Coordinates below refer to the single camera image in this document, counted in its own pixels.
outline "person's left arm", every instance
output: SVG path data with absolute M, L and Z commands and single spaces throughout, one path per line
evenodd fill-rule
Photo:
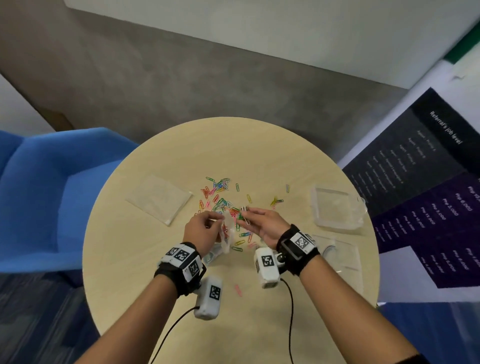
M 223 215 L 205 211 L 185 225 L 183 242 L 203 257 L 218 237 Z M 147 364 L 177 300 L 173 281 L 159 274 L 76 364 Z

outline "tabletop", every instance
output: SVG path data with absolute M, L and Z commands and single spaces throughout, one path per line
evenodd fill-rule
M 193 193 L 169 227 L 125 200 L 150 175 Z M 152 279 L 160 258 L 181 242 L 185 223 L 204 199 L 200 189 L 211 185 L 206 177 L 230 178 L 229 190 L 220 194 L 235 206 L 270 208 L 277 196 L 284 202 L 276 211 L 302 231 L 358 246 L 362 295 L 376 303 L 379 256 L 368 216 L 361 229 L 350 233 L 313 223 L 309 204 L 313 185 L 358 195 L 342 170 L 313 144 L 279 126 L 244 118 L 209 118 L 177 125 L 140 145 L 116 168 L 97 198 L 85 234 L 83 275 L 88 306 L 101 334 Z M 291 303 L 286 286 L 261 288 L 251 249 L 219 256 L 209 266 L 209 274 L 223 280 L 218 318 L 202 321 L 187 315 L 170 333 L 156 362 L 168 358 L 169 363 L 289 363 Z M 294 361 L 344 363 L 298 277 L 287 272 L 283 278 L 295 302 Z M 194 294 L 178 299 L 159 343 L 195 300 Z

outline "person's right arm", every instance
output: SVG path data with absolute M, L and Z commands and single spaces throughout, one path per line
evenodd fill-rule
M 237 222 L 259 235 L 272 249 L 290 228 L 272 210 L 251 207 L 242 211 L 250 220 Z M 322 317 L 328 332 L 349 364 L 394 364 L 418 355 L 410 342 L 353 290 L 321 257 L 314 257 L 300 273 L 300 280 Z

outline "black cable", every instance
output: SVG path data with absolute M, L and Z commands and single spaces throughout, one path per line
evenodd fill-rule
M 292 324 L 293 324 L 293 294 L 288 283 L 283 278 L 280 278 L 280 280 L 286 284 L 288 291 L 290 292 L 290 298 L 292 299 L 292 315 L 290 316 L 290 329 L 288 330 L 288 352 L 290 354 L 290 361 L 293 364 L 292 345 L 291 345 L 292 344 Z
M 155 356 L 153 357 L 152 361 L 150 362 L 150 364 L 152 364 L 155 359 L 156 359 L 156 356 L 158 355 L 158 352 L 160 351 L 160 349 L 162 348 L 162 345 L 163 343 L 165 342 L 165 339 L 167 338 L 168 334 L 170 333 L 170 331 L 175 327 L 176 324 L 178 324 L 178 322 L 180 320 L 182 320 L 186 315 L 187 313 L 189 313 L 190 311 L 193 311 L 193 310 L 198 310 L 200 307 L 197 306 L 197 307 L 192 307 L 190 310 L 188 310 L 187 312 L 185 312 L 182 316 L 179 317 L 179 319 L 177 321 L 175 321 L 175 323 L 172 325 L 172 327 L 168 330 L 167 334 L 165 335 L 165 337 L 163 338 L 162 340 L 162 343 L 160 344 L 160 347 L 158 348 L 158 350 L 156 351 L 156 354 Z

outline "person's left hand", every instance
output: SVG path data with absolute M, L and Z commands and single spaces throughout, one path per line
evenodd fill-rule
M 185 225 L 183 242 L 190 242 L 197 248 L 200 257 L 212 249 L 222 228 L 223 215 L 218 212 L 204 211 L 193 216 Z

